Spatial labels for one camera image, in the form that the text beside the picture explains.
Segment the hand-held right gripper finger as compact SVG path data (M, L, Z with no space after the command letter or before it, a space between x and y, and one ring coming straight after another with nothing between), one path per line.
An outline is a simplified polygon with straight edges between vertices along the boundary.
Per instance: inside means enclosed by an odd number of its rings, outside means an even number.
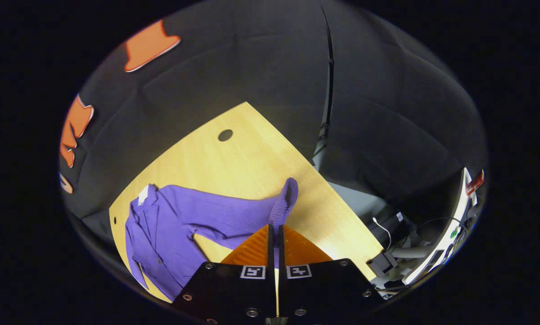
M173 301L201 325L267 325L277 314L274 234L260 228L220 263L207 261Z
M278 231L278 315L285 325L367 325L385 303L351 259L333 259L287 226Z

